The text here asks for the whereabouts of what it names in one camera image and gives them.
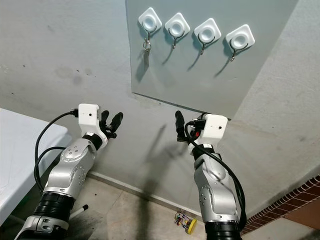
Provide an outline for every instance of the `yellow object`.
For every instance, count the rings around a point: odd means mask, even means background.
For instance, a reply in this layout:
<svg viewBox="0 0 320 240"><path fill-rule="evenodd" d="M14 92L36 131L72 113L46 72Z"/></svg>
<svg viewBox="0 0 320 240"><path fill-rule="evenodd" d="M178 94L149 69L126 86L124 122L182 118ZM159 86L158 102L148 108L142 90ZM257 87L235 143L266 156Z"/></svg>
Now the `yellow object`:
<svg viewBox="0 0 320 240"><path fill-rule="evenodd" d="M197 223L197 220L196 219L192 219L192 221L190 223L190 226L188 228L188 231L186 232L187 234L192 234L194 232L194 229L196 227L196 223Z"/></svg>

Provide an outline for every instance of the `floor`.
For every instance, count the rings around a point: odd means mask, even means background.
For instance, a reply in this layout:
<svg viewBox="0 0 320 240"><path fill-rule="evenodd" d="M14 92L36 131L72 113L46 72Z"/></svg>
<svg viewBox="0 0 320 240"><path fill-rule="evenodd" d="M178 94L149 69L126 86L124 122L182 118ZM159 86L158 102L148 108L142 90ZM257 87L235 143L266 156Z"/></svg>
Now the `floor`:
<svg viewBox="0 0 320 240"><path fill-rule="evenodd" d="M12 213L25 219L32 214L39 193L34 187ZM205 228L198 222L192 235L174 224L175 211L146 201L92 178L73 209L89 209L71 219L68 240L205 240ZM1 240L13 240L22 225L8 219L0 227ZM320 240L313 228L281 218L243 236L243 240Z"/></svg>

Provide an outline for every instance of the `wall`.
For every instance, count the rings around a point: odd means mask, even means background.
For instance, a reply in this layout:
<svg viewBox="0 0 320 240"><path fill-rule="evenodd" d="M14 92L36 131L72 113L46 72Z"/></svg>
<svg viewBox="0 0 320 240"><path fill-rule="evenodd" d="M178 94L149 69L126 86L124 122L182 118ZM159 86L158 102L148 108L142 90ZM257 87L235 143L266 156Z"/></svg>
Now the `wall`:
<svg viewBox="0 0 320 240"><path fill-rule="evenodd" d="M123 0L1 1L0 105L46 121L79 103L124 112L94 170L198 210L193 160L176 143L180 108L131 93L125 9ZM319 171L319 10L299 1L218 146L249 215ZM80 135L76 119L59 123Z"/></svg>

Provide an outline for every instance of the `gray panel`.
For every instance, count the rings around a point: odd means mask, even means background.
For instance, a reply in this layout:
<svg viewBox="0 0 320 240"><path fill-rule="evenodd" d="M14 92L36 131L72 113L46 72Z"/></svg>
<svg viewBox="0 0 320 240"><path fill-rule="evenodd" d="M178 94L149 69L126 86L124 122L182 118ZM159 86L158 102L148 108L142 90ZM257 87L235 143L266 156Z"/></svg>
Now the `gray panel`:
<svg viewBox="0 0 320 240"><path fill-rule="evenodd" d="M297 0L129 0L126 2L131 53L132 92L202 112L233 118L282 32ZM162 21L151 37L149 68L142 44L145 31L138 17L152 7ZM164 24L181 12L191 27L172 51L173 39ZM222 37L205 49L193 30L214 18ZM229 62L232 51L225 36L248 24L255 44Z"/></svg>

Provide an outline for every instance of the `robotic hand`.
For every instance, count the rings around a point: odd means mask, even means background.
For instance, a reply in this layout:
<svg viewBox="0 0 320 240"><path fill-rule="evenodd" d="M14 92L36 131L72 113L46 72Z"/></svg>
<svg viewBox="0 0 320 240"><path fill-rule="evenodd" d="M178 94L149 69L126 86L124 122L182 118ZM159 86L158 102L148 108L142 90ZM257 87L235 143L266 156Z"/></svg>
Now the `robotic hand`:
<svg viewBox="0 0 320 240"><path fill-rule="evenodd" d="M240 231L247 222L245 195L239 180L215 153L213 145L223 137L228 119L221 115L202 114L185 125L180 111L175 113L177 141L188 143L194 157L194 181L199 191L201 215L207 240L241 240ZM240 220L236 199L230 189L233 179L241 208Z"/></svg>
<svg viewBox="0 0 320 240"><path fill-rule="evenodd" d="M123 114L119 112L106 125L108 111L98 120L99 106L80 104L76 115L82 138L74 141L60 156L51 170L42 197L32 216L29 216L15 240L63 239L67 235L70 211L73 208L86 175L94 165L97 153L109 138L116 138Z"/></svg>

